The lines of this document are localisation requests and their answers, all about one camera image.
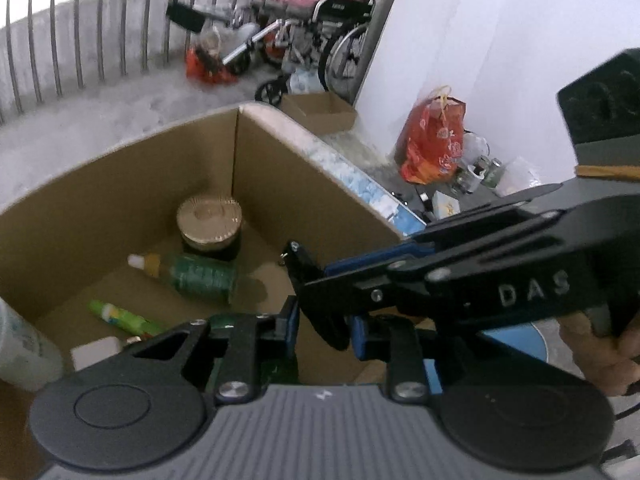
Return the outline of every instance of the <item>green plastic bottle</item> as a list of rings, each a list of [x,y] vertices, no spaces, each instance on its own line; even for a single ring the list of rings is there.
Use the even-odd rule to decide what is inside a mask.
[[[115,325],[132,335],[140,336],[143,339],[149,339],[164,332],[164,328],[153,321],[149,321],[142,316],[137,316],[111,303],[93,300],[89,303],[89,310],[107,323]]]
[[[236,268],[193,254],[131,254],[129,265],[186,296],[230,304],[236,288]]]

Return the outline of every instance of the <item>plastic bottle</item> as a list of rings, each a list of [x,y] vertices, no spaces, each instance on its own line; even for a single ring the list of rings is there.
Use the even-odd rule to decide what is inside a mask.
[[[192,254],[131,254],[129,265],[174,288],[203,300],[231,303],[236,287],[232,264]]]
[[[114,306],[111,303],[93,300],[89,303],[89,310],[107,323],[143,339],[149,339],[164,332],[164,328],[153,321],[132,314],[128,310]]]
[[[0,379],[35,392],[62,373],[58,347],[0,300]]]

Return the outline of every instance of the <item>white plastic cup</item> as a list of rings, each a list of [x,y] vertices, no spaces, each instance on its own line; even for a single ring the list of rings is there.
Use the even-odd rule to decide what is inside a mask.
[[[0,300],[0,379],[35,392],[62,373],[58,347]]]

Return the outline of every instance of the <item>white bottle cap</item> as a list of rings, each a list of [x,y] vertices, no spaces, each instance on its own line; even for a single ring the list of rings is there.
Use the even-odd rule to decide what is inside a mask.
[[[145,257],[139,254],[130,254],[127,263],[134,269],[145,270]]]

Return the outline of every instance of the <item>cardboard box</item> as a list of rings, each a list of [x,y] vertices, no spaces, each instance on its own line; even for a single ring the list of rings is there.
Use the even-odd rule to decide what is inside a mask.
[[[36,190],[0,215],[0,297],[58,345],[71,371],[73,347],[125,336],[89,313],[89,300],[167,327],[228,312],[228,306],[187,300],[126,263],[129,253],[180,251],[176,209],[196,192],[232,194],[246,218],[231,310],[280,310],[292,293],[278,266],[290,238],[322,264],[398,243],[398,232],[382,217],[274,136],[283,128],[288,136],[301,131],[263,105],[223,110]],[[364,368],[352,352],[326,345],[306,319],[296,352],[305,383],[350,382]],[[30,478],[39,465],[26,429],[30,400],[0,381],[0,478]]]
[[[348,102],[332,92],[285,94],[281,109],[317,136],[351,130],[358,115]]]

